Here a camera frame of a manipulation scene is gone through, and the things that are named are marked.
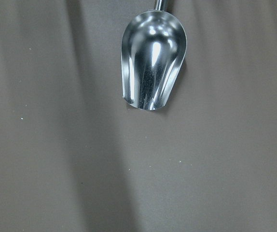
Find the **shiny metal scoop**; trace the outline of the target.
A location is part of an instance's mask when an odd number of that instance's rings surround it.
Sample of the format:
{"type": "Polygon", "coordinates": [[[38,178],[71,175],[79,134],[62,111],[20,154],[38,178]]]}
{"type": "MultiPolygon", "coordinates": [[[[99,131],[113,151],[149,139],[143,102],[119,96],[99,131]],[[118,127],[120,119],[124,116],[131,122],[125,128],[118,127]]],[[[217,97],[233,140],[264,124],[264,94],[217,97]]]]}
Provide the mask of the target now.
{"type": "Polygon", "coordinates": [[[168,1],[134,17],[121,43],[123,98],[147,111],[164,107],[182,67],[187,37],[181,22],[167,11],[168,1]]]}

